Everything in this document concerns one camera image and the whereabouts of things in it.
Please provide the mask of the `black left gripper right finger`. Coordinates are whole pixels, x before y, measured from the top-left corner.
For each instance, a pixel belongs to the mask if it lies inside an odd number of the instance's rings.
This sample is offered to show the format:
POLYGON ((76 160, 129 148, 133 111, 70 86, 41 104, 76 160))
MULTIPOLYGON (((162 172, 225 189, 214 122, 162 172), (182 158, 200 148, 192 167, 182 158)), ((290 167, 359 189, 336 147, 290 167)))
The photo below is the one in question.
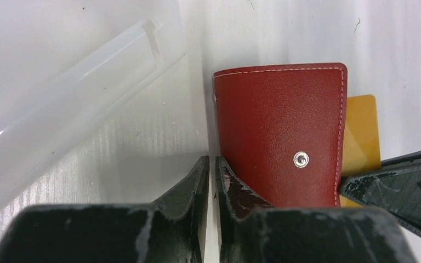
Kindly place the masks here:
POLYGON ((275 208, 215 159, 221 262, 415 262, 378 208, 275 208))

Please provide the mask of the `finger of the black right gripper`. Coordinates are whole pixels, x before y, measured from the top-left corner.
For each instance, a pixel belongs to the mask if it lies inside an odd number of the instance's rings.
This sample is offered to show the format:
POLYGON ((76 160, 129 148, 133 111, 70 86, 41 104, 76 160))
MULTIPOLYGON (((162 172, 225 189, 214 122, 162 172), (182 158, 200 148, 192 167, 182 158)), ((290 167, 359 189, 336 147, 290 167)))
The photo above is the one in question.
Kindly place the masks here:
POLYGON ((381 165, 342 178, 339 193, 357 204, 388 211, 401 226, 421 237, 421 151, 381 165))

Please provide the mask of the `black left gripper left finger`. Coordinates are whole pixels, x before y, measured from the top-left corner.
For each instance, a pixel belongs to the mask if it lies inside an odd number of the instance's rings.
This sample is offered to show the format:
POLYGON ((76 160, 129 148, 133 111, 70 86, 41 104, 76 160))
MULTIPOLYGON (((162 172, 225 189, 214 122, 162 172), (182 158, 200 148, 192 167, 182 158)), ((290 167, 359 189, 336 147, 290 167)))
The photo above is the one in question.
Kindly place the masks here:
POLYGON ((201 262, 209 157, 146 204, 25 208, 0 241, 0 262, 201 262))

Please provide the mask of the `yellow credit card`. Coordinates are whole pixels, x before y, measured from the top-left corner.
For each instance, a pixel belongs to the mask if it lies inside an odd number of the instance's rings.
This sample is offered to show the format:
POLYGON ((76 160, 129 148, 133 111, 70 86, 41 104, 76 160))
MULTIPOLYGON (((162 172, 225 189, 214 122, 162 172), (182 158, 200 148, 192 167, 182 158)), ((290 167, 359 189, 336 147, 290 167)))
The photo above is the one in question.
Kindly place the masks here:
POLYGON ((381 167, 377 105, 373 95, 347 99, 342 179, 381 167))

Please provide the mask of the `red leather card holder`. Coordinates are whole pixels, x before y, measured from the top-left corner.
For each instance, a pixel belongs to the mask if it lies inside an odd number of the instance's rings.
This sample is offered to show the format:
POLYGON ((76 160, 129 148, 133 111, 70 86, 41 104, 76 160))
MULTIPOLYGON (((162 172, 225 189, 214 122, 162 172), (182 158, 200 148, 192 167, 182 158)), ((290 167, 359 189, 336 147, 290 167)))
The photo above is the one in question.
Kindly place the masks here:
POLYGON ((276 207, 337 207, 348 70, 339 62, 214 74, 220 151, 276 207))

